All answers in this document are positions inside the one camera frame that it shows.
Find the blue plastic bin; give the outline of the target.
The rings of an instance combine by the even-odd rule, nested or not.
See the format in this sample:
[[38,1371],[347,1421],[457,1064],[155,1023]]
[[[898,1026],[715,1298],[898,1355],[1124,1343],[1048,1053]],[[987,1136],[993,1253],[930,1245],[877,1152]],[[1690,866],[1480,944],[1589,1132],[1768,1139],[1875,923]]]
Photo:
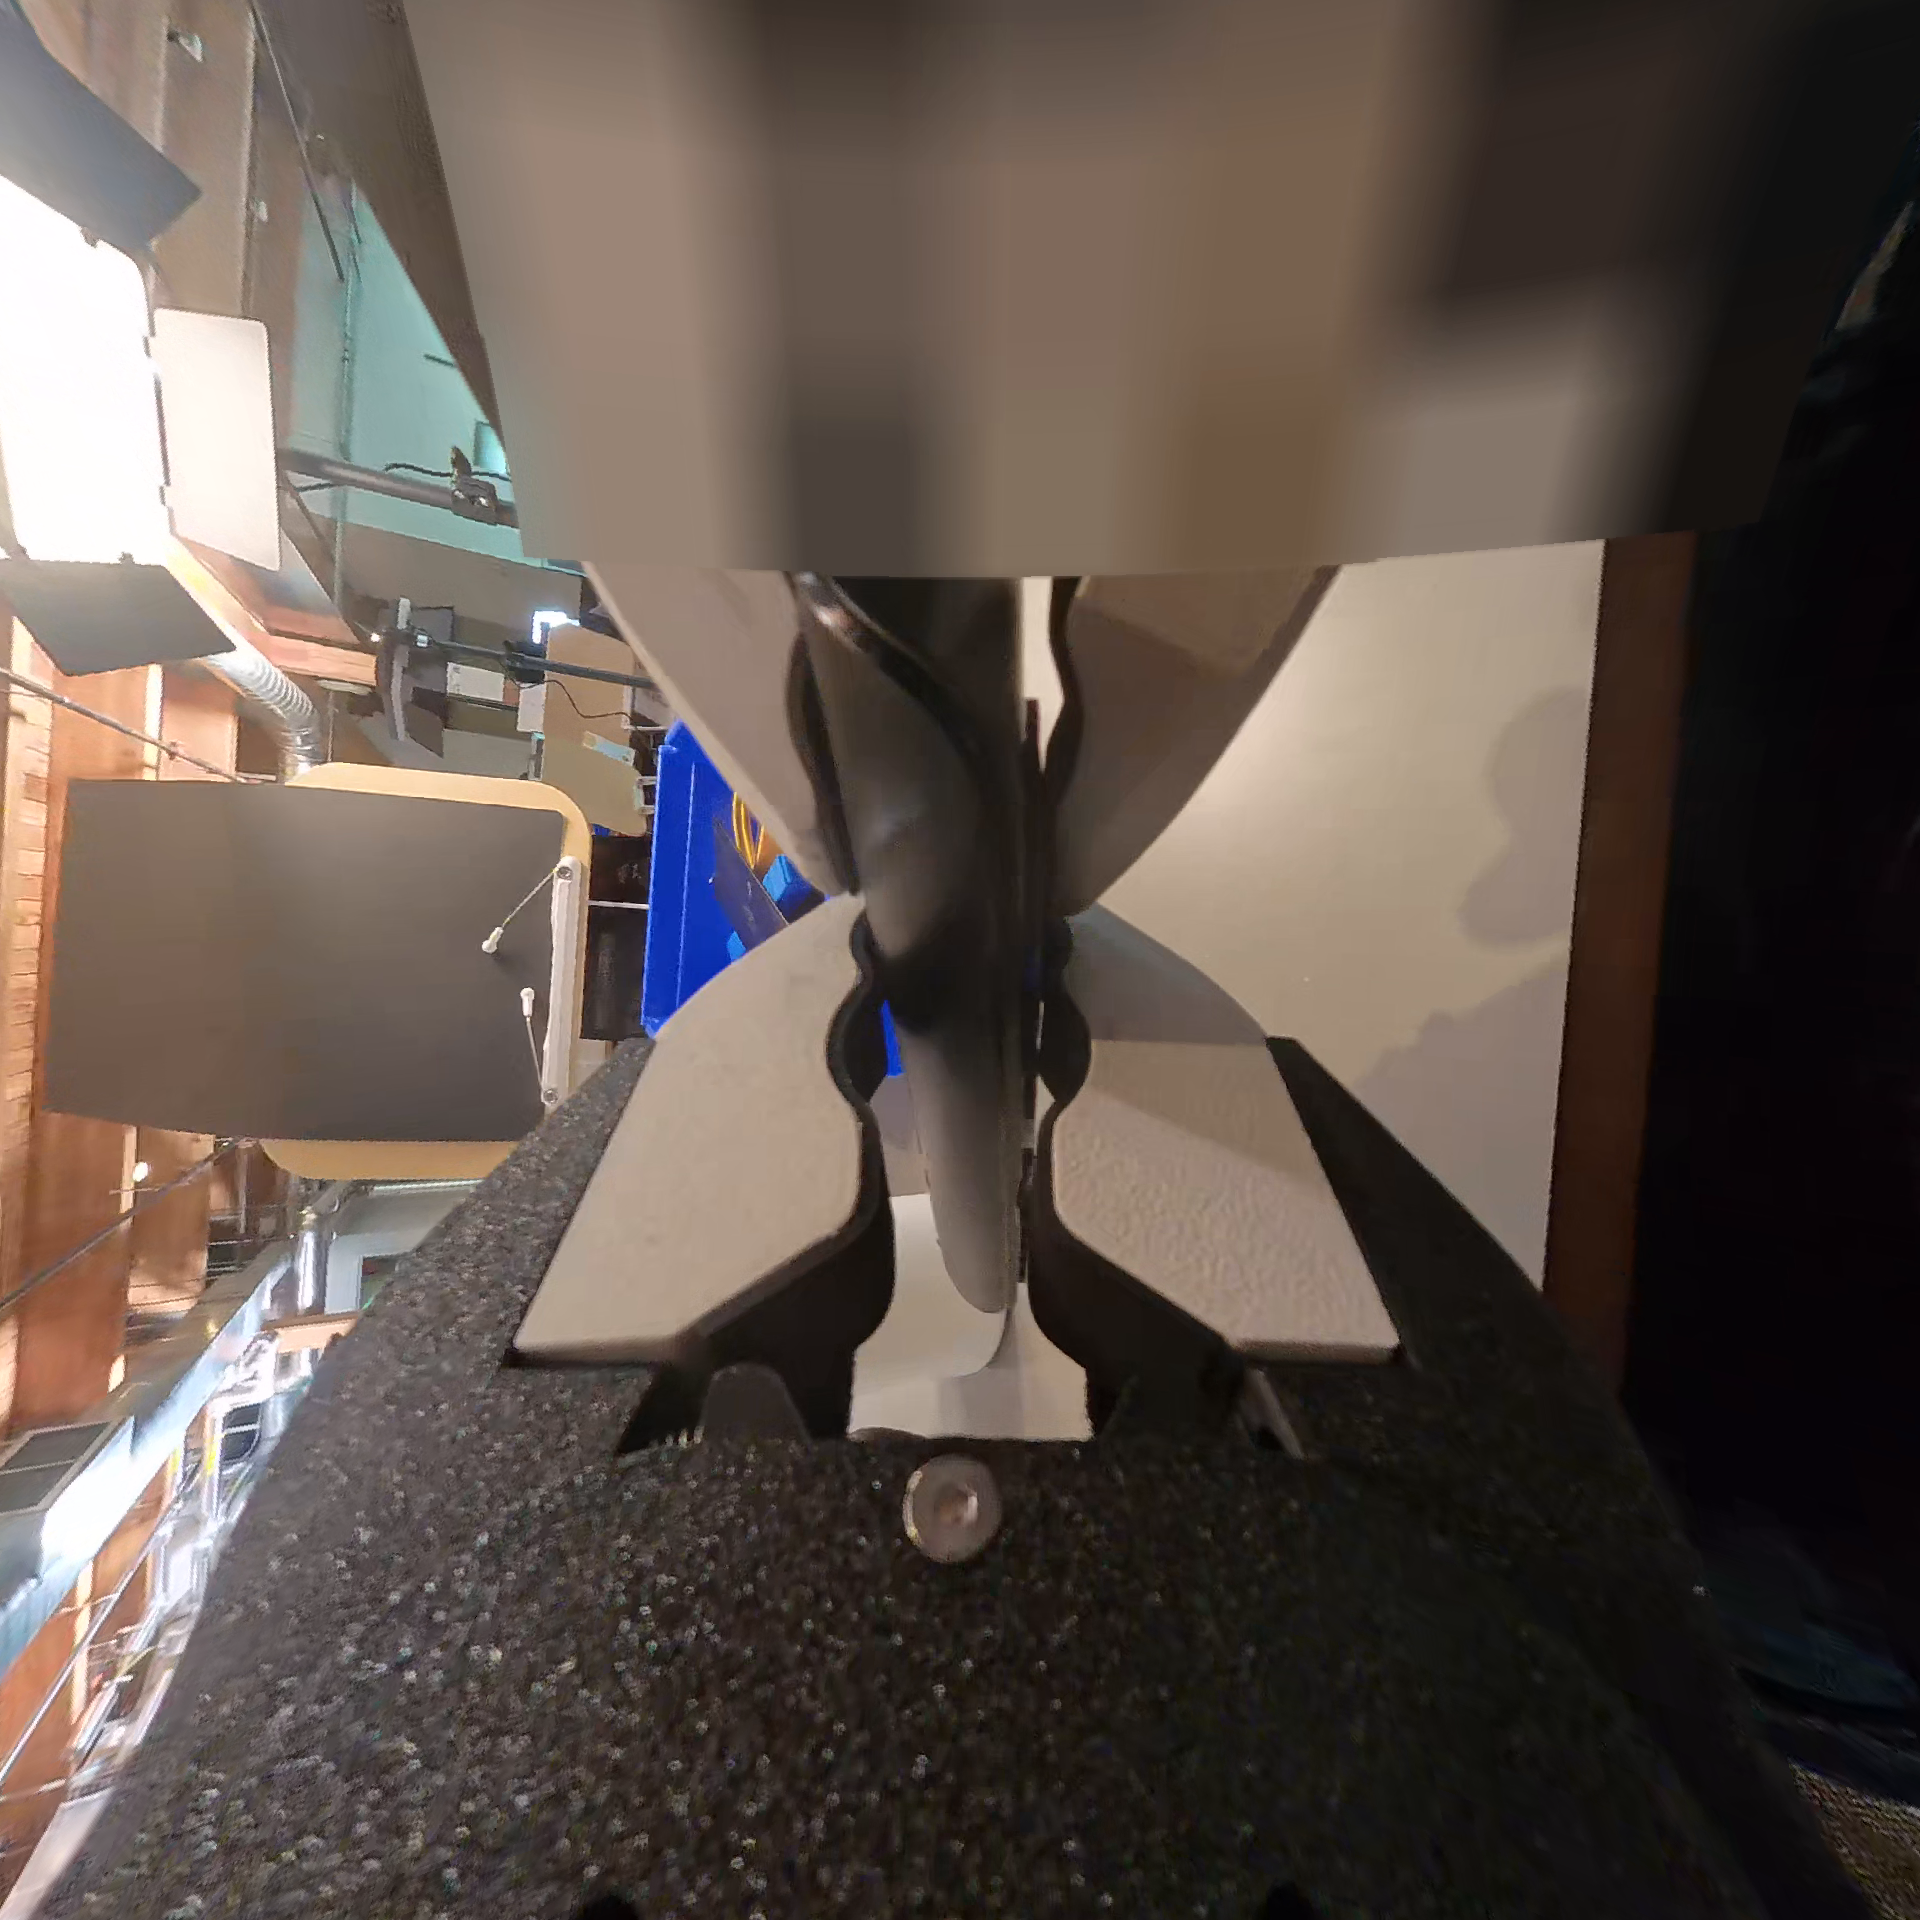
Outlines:
[[688,999],[733,965],[726,953],[726,925],[714,899],[715,824],[731,827],[740,856],[757,874],[772,856],[784,856],[717,773],[698,737],[683,723],[675,723],[656,761],[641,983],[641,1026],[649,1039],[656,1039]]

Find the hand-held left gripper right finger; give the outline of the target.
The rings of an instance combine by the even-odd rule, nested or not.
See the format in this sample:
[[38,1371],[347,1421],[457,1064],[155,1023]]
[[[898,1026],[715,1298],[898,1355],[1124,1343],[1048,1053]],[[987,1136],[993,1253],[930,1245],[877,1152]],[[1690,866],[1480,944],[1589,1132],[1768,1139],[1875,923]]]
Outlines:
[[1113,913],[1048,1005],[1028,1298],[1086,1373],[1382,1362],[1401,1335],[1259,1023]]

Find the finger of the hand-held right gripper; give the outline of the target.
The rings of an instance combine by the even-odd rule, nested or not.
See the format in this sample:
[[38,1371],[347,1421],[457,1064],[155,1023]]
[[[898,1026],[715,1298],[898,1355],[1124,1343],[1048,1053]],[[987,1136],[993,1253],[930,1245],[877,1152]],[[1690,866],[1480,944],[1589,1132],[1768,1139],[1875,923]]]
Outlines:
[[776,569],[588,565],[585,576],[675,715],[822,893],[854,892],[789,703],[800,608]]
[[1062,707],[1042,755],[1048,913],[1101,899],[1184,812],[1339,565],[1059,578]]

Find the white panel stand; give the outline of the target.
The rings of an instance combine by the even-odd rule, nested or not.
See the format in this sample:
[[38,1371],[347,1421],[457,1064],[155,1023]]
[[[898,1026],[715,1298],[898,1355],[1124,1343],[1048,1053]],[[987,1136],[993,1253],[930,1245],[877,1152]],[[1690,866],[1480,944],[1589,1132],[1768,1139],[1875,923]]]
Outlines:
[[548,909],[548,967],[545,987],[518,987],[518,1024],[534,1069],[541,1114],[555,1111],[572,1093],[577,1026],[585,986],[588,866],[579,856],[563,856],[501,923],[494,923],[478,951],[498,959],[507,928],[534,900]]

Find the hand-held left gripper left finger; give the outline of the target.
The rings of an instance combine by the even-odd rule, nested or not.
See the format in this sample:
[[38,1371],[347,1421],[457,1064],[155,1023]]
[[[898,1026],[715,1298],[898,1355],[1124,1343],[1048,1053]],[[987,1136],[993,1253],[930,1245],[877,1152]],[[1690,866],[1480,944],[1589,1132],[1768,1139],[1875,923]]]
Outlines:
[[861,900],[836,896],[658,1031],[512,1340],[517,1360],[690,1362],[793,1306],[851,1357],[897,1285],[866,1069],[884,1064]]

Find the person's black jacket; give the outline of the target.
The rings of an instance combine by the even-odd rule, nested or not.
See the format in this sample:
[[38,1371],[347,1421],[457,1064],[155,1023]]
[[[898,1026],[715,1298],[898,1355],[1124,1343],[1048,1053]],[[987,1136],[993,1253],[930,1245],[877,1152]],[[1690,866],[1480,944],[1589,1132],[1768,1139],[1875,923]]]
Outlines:
[[1763,1733],[1915,1808],[1915,5],[1805,5],[1750,292],[1813,283],[1698,540],[1622,1408]]

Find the black wood-edged panel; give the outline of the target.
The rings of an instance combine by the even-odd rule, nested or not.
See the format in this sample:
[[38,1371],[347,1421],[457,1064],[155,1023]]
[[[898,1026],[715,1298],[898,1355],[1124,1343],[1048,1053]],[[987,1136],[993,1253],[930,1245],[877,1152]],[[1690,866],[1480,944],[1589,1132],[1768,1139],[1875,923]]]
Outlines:
[[481,1180],[552,1114],[521,1031],[593,832],[552,785],[334,764],[65,796],[38,1104],[325,1183]]

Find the silver air duct with vent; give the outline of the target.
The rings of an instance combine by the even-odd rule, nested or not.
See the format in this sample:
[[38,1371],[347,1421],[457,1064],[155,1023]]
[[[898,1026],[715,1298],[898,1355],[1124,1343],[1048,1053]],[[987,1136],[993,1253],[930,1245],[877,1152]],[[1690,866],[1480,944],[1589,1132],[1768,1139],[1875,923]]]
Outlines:
[[152,1474],[139,1466],[133,1420],[42,1426],[4,1443],[4,1593],[67,1563],[89,1562],[120,1529]]

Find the black curved electronic device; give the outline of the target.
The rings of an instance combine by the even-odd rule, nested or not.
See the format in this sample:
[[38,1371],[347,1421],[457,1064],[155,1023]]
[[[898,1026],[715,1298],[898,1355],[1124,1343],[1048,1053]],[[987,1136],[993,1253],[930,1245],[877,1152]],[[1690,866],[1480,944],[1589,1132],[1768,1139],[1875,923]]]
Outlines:
[[1021,1276],[1038,932],[1020,585],[792,571],[835,821],[970,1307]]

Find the silver spiral air duct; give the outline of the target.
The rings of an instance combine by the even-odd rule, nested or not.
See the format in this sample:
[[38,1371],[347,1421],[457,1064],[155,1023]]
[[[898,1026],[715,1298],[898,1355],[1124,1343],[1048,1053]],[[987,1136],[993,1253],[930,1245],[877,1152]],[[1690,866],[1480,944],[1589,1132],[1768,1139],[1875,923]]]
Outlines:
[[325,764],[321,714],[304,690],[275,660],[248,642],[196,660],[251,707],[254,720],[270,735],[280,775],[296,779]]

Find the softbox light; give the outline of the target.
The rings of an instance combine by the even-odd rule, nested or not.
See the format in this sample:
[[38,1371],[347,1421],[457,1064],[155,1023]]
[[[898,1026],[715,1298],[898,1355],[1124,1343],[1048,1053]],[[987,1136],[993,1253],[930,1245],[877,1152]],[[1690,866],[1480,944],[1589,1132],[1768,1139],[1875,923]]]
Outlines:
[[2,172],[8,610],[72,679],[206,664],[270,705],[281,672],[195,559],[280,563],[267,331],[154,309],[145,275],[200,188],[16,5]]

